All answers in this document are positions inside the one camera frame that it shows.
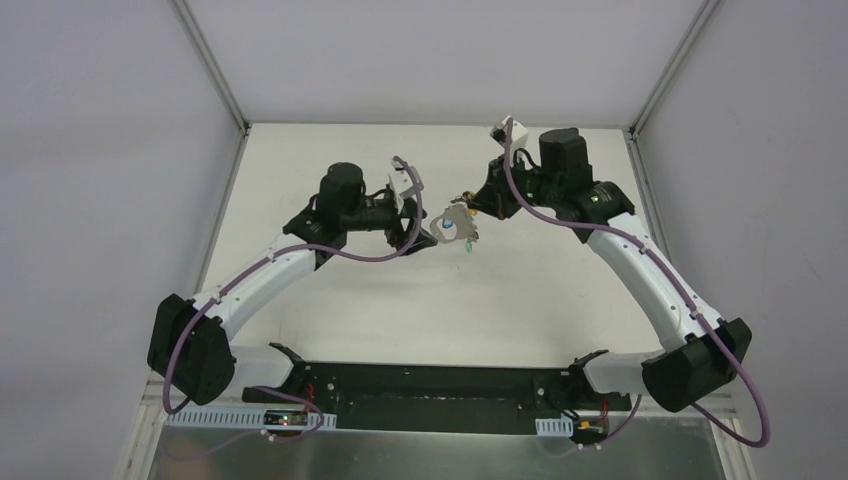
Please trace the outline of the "yellow tagged key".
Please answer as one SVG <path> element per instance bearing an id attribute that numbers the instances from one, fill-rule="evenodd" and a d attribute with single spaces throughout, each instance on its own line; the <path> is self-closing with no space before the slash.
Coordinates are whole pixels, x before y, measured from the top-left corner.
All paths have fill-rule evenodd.
<path id="1" fill-rule="evenodd" d="M 468 203 L 472 201 L 475 197 L 475 193 L 473 191 L 464 191 L 457 197 L 451 200 L 452 203 Z"/>

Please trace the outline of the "metal keyring carabiner plate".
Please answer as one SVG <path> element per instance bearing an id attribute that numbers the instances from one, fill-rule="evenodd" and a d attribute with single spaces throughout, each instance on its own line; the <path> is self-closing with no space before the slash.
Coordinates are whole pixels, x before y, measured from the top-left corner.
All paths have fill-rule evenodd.
<path id="1" fill-rule="evenodd" d="M 443 231 L 441 222 L 450 219 L 455 224 L 454 231 Z M 470 210 L 463 203 L 454 203 L 445 208 L 441 215 L 434 218 L 429 224 L 430 234 L 441 244 L 449 244 L 459 241 L 476 242 L 479 240 L 478 228 Z"/>

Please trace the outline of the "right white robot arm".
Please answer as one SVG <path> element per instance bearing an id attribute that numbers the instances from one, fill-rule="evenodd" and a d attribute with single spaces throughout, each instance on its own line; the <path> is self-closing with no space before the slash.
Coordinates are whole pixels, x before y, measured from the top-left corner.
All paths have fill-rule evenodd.
<path id="1" fill-rule="evenodd" d="M 656 352 L 601 350 L 576 360 L 578 375 L 567 384 L 572 404 L 590 410 L 607 393 L 634 393 L 679 412 L 730 383 L 752 341 L 749 326 L 740 318 L 724 319 L 701 299 L 650 239 L 623 191 L 594 179 L 578 129 L 542 133 L 538 164 L 524 147 L 523 126 L 499 123 L 490 136 L 504 152 L 490 161 L 469 207 L 499 220 L 521 209 L 553 210 L 556 224 L 571 229 L 614 271 L 661 345 Z"/>

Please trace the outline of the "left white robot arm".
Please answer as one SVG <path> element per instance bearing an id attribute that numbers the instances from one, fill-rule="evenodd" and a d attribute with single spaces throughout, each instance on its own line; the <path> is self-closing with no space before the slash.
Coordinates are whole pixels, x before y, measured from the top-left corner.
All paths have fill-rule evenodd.
<path id="1" fill-rule="evenodd" d="M 386 186 L 372 194 L 358 165 L 331 165 L 307 206 L 246 266 L 189 298 L 171 294 L 160 302 L 147 364 L 164 379 L 167 413 L 260 387 L 281 404 L 303 396 L 305 378 L 294 370 L 294 353 L 233 341 L 284 289 L 331 259 L 383 263 L 435 246 L 423 227 L 418 172 L 399 157 L 390 165 Z"/>

